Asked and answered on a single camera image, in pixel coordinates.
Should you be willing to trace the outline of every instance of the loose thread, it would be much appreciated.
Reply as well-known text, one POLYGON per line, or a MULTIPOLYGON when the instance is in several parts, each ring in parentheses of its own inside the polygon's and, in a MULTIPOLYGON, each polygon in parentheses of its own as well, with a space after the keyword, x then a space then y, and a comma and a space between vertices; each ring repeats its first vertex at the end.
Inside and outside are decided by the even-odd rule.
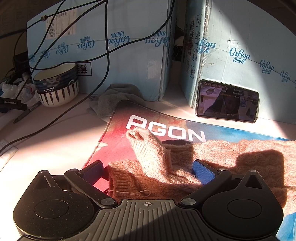
POLYGON ((148 196, 151 194, 151 191, 150 191, 150 190, 143 190, 143 191, 135 192, 135 193, 131 193, 131 192, 120 192, 120 191, 115 191, 115 190, 108 190, 108 191, 106 192, 106 194, 109 195, 110 192, 127 193, 127 194, 130 194, 130 195, 138 195, 138 196, 141 196, 141 197, 148 197, 148 196), (149 192, 148 195, 146 195, 146 196, 141 196, 141 195, 140 195, 140 193, 142 193, 142 192, 146 192, 146 191, 149 192))

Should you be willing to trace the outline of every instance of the gray towel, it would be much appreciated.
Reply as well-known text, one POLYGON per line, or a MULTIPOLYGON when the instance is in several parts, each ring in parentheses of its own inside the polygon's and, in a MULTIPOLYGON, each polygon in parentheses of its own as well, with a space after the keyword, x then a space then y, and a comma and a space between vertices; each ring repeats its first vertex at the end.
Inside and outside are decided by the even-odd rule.
POLYGON ((117 103, 121 100, 130 100, 146 106, 140 90, 131 84, 111 84, 101 96, 91 101, 89 106, 99 118, 108 122, 117 103))

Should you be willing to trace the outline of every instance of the smartphone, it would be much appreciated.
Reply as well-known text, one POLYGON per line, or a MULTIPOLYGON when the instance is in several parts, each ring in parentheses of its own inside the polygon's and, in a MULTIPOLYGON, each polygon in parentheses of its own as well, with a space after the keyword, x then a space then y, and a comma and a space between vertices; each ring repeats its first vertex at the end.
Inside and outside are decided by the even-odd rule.
POLYGON ((195 114, 202 118, 254 123, 259 93, 235 85, 201 80, 195 114))

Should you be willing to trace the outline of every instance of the knit sweater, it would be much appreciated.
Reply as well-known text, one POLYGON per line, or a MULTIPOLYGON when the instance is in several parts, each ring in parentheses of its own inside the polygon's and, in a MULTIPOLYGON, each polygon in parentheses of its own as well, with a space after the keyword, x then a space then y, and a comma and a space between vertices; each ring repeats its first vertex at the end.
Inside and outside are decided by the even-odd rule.
POLYGON ((296 142, 212 140, 186 145, 163 144, 149 130, 128 130, 137 160, 109 164, 111 197, 121 199, 173 199, 176 202, 201 187, 191 174, 196 159, 233 174, 257 170, 271 188, 284 214, 296 212, 296 142))

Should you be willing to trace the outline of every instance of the ceramic bowl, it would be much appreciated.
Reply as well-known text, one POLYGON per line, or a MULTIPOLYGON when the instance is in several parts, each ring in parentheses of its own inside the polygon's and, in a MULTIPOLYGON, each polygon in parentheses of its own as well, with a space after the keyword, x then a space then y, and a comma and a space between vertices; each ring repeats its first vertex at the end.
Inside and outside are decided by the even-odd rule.
POLYGON ((63 89, 77 79, 76 64, 66 63, 52 69, 40 71, 34 76, 33 82, 37 92, 41 94, 63 89))
POLYGON ((47 93, 38 93, 40 102, 46 107, 57 107, 73 100, 79 91, 78 80, 72 80, 72 83, 56 91, 47 93))

